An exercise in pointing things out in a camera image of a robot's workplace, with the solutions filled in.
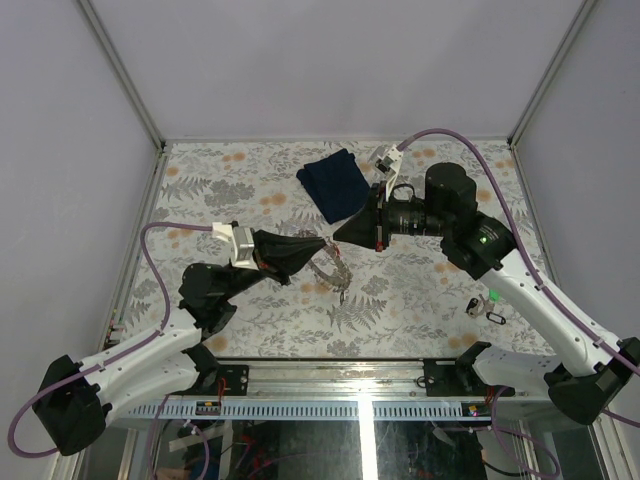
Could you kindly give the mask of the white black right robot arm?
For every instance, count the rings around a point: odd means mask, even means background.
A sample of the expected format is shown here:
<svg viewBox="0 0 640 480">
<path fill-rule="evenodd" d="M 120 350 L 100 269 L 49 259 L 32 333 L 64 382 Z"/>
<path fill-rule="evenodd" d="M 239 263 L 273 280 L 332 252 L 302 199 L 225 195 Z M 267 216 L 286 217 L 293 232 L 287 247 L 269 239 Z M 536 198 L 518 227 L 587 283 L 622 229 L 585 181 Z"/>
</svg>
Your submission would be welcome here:
<svg viewBox="0 0 640 480">
<path fill-rule="evenodd" d="M 439 238 L 451 264 L 496 291 L 553 350 L 535 356 L 478 341 L 456 361 L 458 387 L 472 395 L 495 386 L 544 396 L 569 419 L 589 425 L 629 382 L 639 364 L 639 341 L 602 328 L 528 266 L 514 233 L 479 211 L 476 190 L 453 163 L 426 171 L 423 199 L 397 200 L 392 188 L 376 183 L 363 208 L 333 238 L 377 252 L 395 234 Z"/>
</svg>

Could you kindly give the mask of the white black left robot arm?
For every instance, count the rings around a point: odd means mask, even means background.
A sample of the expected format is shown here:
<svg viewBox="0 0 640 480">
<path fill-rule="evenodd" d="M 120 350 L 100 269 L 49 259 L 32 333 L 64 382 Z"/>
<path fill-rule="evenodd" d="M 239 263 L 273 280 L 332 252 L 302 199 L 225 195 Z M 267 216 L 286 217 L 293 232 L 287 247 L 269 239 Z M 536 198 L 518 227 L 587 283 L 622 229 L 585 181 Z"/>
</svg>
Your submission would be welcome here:
<svg viewBox="0 0 640 480">
<path fill-rule="evenodd" d="M 180 302 L 166 300 L 156 325 L 82 360 L 64 355 L 49 365 L 32 410 L 57 453 L 84 450 L 116 419 L 149 400 L 212 392 L 219 363 L 204 342 L 236 313 L 232 298 L 267 279 L 288 285 L 326 245 L 320 237 L 281 236 L 235 222 L 200 230 L 228 245 L 225 264 L 187 266 Z"/>
</svg>

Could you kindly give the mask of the silver key black tag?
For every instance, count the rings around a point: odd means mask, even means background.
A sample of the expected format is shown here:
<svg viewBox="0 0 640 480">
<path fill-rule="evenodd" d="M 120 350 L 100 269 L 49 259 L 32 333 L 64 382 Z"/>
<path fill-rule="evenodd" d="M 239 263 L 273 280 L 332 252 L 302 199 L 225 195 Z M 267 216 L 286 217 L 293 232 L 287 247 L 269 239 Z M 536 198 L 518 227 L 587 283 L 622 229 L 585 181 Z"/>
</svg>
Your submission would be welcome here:
<svg viewBox="0 0 640 480">
<path fill-rule="evenodd" d="M 478 318 L 491 312 L 493 310 L 493 306 L 494 304 L 490 299 L 479 295 L 477 297 L 473 297 L 469 301 L 465 309 L 465 313 L 471 318 Z"/>
</svg>

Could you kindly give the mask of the steel disc with keyrings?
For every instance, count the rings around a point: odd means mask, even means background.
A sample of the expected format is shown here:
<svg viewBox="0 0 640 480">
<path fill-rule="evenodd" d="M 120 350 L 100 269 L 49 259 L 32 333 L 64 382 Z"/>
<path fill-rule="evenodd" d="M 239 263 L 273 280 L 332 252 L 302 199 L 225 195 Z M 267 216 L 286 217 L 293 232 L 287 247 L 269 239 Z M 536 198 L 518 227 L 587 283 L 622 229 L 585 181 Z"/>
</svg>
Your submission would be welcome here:
<svg viewBox="0 0 640 480">
<path fill-rule="evenodd" d="M 353 274 L 342 259 L 339 247 L 333 240 L 326 237 L 322 251 L 327 257 L 326 265 L 331 267 L 330 271 L 323 270 L 320 263 L 316 260 L 309 260 L 307 265 L 323 284 L 329 286 L 333 292 L 339 295 L 339 304 L 343 305 L 353 279 Z"/>
</svg>

